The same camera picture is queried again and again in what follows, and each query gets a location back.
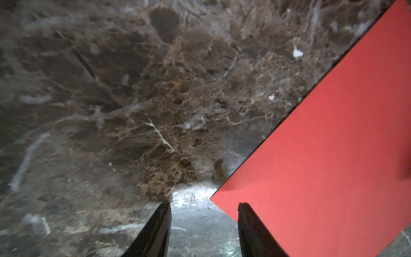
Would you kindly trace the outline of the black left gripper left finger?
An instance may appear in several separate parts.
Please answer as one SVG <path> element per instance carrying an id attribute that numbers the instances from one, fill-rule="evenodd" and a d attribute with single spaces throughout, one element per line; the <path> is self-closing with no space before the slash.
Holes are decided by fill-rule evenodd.
<path id="1" fill-rule="evenodd" d="M 166 257 L 171 221 L 170 203 L 161 203 L 122 257 Z"/>

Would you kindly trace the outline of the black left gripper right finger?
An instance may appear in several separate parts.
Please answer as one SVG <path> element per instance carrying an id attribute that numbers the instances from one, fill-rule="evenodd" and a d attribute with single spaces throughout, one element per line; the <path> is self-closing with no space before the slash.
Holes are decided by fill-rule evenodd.
<path id="1" fill-rule="evenodd" d="M 248 203 L 239 204 L 238 230 L 243 257 L 287 257 Z"/>

